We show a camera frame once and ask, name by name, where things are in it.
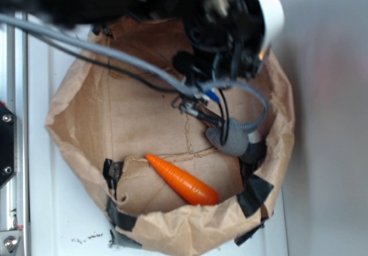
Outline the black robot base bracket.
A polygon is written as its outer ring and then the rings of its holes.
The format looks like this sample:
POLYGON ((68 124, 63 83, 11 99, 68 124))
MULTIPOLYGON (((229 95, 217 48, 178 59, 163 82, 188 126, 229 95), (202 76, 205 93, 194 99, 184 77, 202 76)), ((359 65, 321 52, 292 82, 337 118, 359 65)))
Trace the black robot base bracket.
POLYGON ((16 164, 16 116, 1 101, 1 189, 17 172, 16 164))

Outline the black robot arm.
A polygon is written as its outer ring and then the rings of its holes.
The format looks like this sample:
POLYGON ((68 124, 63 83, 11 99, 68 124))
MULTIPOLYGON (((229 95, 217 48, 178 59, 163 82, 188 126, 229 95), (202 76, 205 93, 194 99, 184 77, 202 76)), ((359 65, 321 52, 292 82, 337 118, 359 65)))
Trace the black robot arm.
POLYGON ((280 0, 1 0, 1 23, 142 69, 181 95, 181 111, 201 120, 209 120, 209 116, 194 107, 200 100, 217 101, 215 90, 237 87, 251 93, 263 112, 241 129, 262 123, 269 106, 257 89, 239 79, 260 73, 284 20, 280 0), (52 25, 72 28, 92 24, 99 32, 124 16, 141 23, 177 19, 183 24, 194 49, 192 54, 179 52, 174 56, 176 69, 185 77, 183 82, 141 57, 51 29, 52 25))

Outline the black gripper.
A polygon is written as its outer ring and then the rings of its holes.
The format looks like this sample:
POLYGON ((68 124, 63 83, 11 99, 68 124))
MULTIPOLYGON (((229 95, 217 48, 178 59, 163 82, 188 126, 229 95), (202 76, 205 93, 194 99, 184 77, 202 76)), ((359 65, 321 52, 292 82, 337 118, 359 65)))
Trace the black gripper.
POLYGON ((273 39, 284 25, 280 0, 175 0, 193 53, 179 52, 174 67, 184 76, 189 93, 180 93, 174 108, 203 121, 230 121, 222 91, 237 87, 263 106, 257 123, 266 118, 267 100, 247 83, 259 75, 273 39))

